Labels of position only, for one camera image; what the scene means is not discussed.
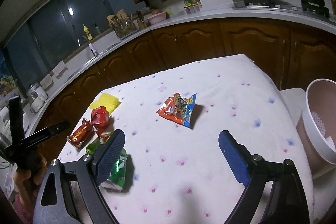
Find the person's left hand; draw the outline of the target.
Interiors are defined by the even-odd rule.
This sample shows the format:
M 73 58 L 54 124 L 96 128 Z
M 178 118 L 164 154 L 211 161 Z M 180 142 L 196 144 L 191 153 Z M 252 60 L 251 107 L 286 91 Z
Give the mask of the person's left hand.
M 39 187 L 44 179 L 47 170 L 47 161 L 42 154 L 39 154 L 40 163 L 37 173 L 32 174 L 30 170 L 17 168 L 12 178 L 20 195 L 20 200 L 25 207 L 33 207 L 38 196 Z

